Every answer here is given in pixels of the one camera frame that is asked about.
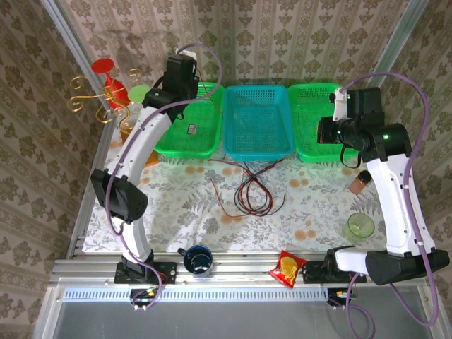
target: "blue basket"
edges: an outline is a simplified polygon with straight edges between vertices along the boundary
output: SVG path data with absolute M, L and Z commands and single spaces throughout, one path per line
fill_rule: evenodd
M 295 150 L 286 87 L 228 87 L 223 114 L 223 149 L 232 159 L 277 161 Z

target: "blue mug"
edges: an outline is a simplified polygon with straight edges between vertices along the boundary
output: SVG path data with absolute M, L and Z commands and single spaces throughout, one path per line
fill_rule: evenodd
M 177 253 L 184 256 L 186 270 L 195 277 L 207 277 L 213 269 L 212 252 L 203 245 L 195 245 L 187 250 L 178 249 Z

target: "snack bag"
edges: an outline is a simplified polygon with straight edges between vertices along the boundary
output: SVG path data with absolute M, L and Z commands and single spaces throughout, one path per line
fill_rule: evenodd
M 298 271 L 306 262 L 289 252 L 281 251 L 280 260 L 275 269 L 270 271 L 270 275 L 287 287 L 294 288 Z

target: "white cable tray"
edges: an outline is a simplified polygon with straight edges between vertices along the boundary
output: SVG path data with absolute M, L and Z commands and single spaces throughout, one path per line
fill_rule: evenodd
M 66 288 L 64 302 L 128 302 L 128 287 Z M 181 288 L 166 289 L 159 302 L 320 302 L 328 300 L 324 287 Z

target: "table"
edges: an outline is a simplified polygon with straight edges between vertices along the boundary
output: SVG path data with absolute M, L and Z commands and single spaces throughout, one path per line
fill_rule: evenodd
M 116 129 L 106 164 L 121 146 Z M 212 158 L 228 160 L 221 147 Z M 257 171 L 269 163 L 247 164 Z M 149 199 L 144 216 L 146 235 L 155 251 L 176 251 L 194 244 L 204 244 L 213 251 L 325 251 L 350 244 L 343 236 L 344 225 L 351 214 L 363 212 L 371 216 L 376 229 L 372 237 L 358 246 L 384 249 L 384 221 L 374 184 L 368 184 L 359 196 L 347 190 L 360 170 L 348 169 L 340 163 L 307 164 L 294 154 L 263 175 L 275 206 L 280 206 L 285 195 L 283 207 L 263 218 L 230 218 L 222 211 L 210 179 L 218 187 L 225 210 L 230 215 L 240 214 L 233 203 L 234 192 L 242 180 L 240 168 L 207 160 L 160 156 L 159 164 L 143 170 L 138 186 Z M 257 199 L 262 198 L 256 187 L 251 192 Z M 119 238 L 110 232 L 105 210 L 97 200 L 83 251 L 89 254 L 121 251 Z

